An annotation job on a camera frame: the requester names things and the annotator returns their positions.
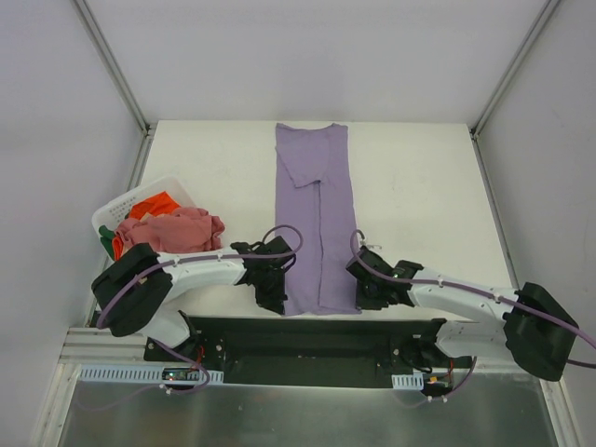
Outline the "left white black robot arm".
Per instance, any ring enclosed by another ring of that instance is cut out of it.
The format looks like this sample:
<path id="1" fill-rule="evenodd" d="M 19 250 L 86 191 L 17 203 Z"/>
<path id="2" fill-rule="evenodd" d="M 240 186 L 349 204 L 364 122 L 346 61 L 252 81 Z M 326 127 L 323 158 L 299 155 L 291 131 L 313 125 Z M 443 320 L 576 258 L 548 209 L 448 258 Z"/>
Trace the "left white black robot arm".
<path id="1" fill-rule="evenodd" d="M 196 331 L 169 303 L 194 289 L 247 285 L 254 288 L 258 306 L 282 315 L 285 275 L 295 262 L 296 251 L 281 236 L 182 254 L 142 243 L 93 280 L 91 290 L 101 309 L 96 327 L 114 337 L 142 334 L 163 343 L 175 361 L 186 362 L 196 353 Z"/>

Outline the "lavender purple t-shirt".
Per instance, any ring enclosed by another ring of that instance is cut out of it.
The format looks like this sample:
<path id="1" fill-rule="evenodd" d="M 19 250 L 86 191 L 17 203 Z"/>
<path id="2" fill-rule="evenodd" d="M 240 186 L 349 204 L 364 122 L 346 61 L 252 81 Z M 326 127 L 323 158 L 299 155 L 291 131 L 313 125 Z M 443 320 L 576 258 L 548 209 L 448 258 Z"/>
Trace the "lavender purple t-shirt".
<path id="1" fill-rule="evenodd" d="M 277 225 L 303 236 L 285 276 L 285 314 L 355 315 L 356 280 L 345 270 L 356 229 L 348 127 L 295 129 L 276 125 Z"/>

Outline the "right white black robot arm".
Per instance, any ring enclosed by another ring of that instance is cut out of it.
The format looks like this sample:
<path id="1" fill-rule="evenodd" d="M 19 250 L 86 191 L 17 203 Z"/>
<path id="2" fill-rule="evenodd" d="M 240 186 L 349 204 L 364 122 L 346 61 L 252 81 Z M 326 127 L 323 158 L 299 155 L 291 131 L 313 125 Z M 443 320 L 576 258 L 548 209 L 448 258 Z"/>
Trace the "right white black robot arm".
<path id="1" fill-rule="evenodd" d="M 407 305 L 453 314 L 419 344 L 420 359 L 440 367 L 450 358 L 513 361 L 531 375 L 561 379 L 577 323 L 542 286 L 496 288 L 459 281 L 418 263 L 396 265 L 362 246 L 346 265 L 357 281 L 357 305 L 380 310 Z"/>

